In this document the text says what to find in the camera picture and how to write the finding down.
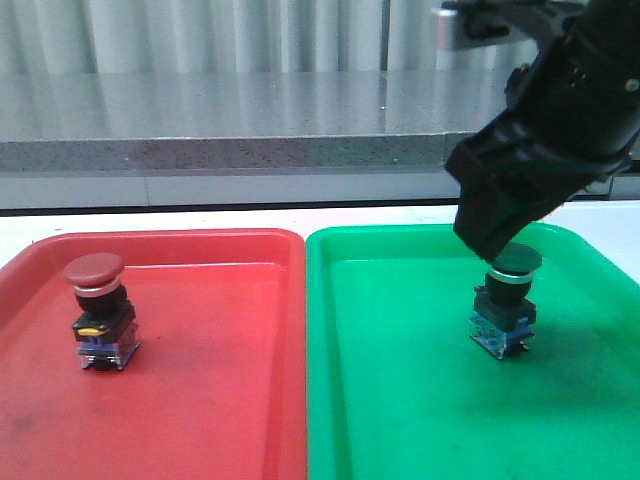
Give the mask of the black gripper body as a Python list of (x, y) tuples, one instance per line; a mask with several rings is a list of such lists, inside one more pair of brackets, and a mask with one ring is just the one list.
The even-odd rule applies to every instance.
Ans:
[(513, 1), (503, 16), (539, 53), (507, 94), (509, 173), (614, 173), (639, 133), (639, 4)]

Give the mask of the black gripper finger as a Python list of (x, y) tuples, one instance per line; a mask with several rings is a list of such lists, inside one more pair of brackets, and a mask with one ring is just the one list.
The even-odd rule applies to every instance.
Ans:
[(460, 186), (454, 231), (479, 258), (494, 259), (524, 227), (629, 164), (631, 131), (570, 128), (562, 146), (503, 112), (461, 141), (445, 163)]

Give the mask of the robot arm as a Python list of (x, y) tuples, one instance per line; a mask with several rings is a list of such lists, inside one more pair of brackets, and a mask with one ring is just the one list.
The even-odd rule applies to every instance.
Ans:
[(460, 187), (454, 230), (495, 258), (525, 226), (625, 170), (639, 136), (635, 1), (458, 1), (471, 46), (513, 31), (537, 56), (513, 70), (504, 110), (446, 161)]

